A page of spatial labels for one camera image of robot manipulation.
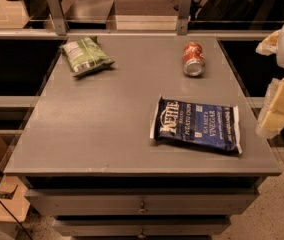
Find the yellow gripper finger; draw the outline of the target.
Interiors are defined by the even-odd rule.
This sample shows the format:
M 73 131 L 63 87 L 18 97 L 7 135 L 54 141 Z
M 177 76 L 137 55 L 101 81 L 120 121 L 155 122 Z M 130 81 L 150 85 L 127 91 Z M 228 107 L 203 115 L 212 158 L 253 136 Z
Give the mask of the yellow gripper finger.
M 260 55 L 269 56 L 275 54 L 277 51 L 277 41 L 280 35 L 280 30 L 276 30 L 268 35 L 262 42 L 256 47 L 256 52 Z
M 267 139 L 275 137 L 284 128 L 284 78 L 273 78 L 268 85 L 263 107 L 258 116 L 256 133 Z

